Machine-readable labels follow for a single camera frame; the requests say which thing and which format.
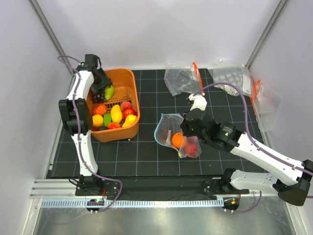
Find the purple onion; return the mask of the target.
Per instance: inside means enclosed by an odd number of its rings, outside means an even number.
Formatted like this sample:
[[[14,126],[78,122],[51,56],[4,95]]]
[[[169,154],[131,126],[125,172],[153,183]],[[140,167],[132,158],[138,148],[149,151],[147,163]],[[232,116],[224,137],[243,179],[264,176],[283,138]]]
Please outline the purple onion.
[[[192,136],[192,137],[187,137],[187,142],[188,144],[197,144],[199,142],[198,137]]]

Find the orange plastic basket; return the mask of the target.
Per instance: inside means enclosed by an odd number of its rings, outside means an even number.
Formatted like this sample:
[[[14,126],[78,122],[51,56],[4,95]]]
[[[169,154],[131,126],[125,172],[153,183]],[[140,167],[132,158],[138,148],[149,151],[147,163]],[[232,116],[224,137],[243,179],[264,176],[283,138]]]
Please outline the orange plastic basket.
[[[139,130],[140,109],[135,76],[133,72],[125,68],[117,68],[105,70],[105,74],[111,79],[112,85],[115,88],[113,97],[104,104],[110,110],[115,104],[121,104],[123,101],[132,103],[133,109],[137,112],[136,121],[128,126],[117,129],[108,129],[96,131],[91,129],[92,136],[100,142],[117,141],[122,139],[131,139],[136,136]]]

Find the orange fruit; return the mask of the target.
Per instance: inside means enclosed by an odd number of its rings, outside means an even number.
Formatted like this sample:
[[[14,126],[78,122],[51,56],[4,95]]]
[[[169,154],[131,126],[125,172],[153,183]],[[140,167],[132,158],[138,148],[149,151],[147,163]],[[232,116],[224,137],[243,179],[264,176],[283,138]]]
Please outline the orange fruit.
[[[185,147],[187,144],[187,140],[182,133],[175,133],[172,137],[172,145],[176,149],[180,149],[181,147]]]

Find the red apple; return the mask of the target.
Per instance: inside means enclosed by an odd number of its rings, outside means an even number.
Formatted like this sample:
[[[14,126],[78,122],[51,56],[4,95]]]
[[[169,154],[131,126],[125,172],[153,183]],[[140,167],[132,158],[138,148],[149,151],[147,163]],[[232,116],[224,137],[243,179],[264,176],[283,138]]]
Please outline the red apple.
[[[184,147],[184,153],[187,157],[195,158],[198,156],[198,147],[194,143],[189,143]]]

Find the clear blue-zip bag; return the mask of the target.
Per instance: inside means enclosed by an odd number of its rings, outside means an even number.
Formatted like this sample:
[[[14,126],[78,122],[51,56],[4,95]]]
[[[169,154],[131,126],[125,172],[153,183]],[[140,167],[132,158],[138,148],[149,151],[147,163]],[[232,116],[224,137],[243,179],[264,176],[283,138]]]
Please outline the clear blue-zip bag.
[[[183,117],[180,114],[161,114],[154,131],[155,141],[177,151],[180,158],[197,158],[202,153],[196,136],[186,137],[180,125]]]

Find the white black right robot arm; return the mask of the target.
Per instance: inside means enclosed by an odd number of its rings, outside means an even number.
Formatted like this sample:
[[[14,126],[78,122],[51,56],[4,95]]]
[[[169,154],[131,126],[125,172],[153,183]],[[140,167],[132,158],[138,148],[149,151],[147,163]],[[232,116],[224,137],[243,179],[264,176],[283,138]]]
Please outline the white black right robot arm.
[[[186,137],[197,137],[214,149],[245,158],[266,170],[266,173],[244,172],[234,168],[224,171],[221,190],[231,194],[235,190],[273,191],[285,202],[303,206],[311,186],[313,162],[299,161],[276,152],[255,140],[248,131],[241,131],[229,122],[216,123],[199,108],[183,115],[180,125]]]

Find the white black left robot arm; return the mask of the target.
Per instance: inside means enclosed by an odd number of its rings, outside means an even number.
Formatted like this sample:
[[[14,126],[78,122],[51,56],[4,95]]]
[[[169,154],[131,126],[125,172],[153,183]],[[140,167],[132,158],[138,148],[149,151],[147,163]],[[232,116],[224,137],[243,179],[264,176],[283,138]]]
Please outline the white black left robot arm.
[[[72,69],[75,77],[69,94],[58,103],[63,127],[74,141],[80,166],[79,178],[69,181],[76,186],[77,196],[98,196],[104,184],[91,144],[92,115],[87,97],[90,91],[103,91],[112,82],[102,70],[97,55],[86,54],[83,62],[66,55],[59,56],[58,60]]]

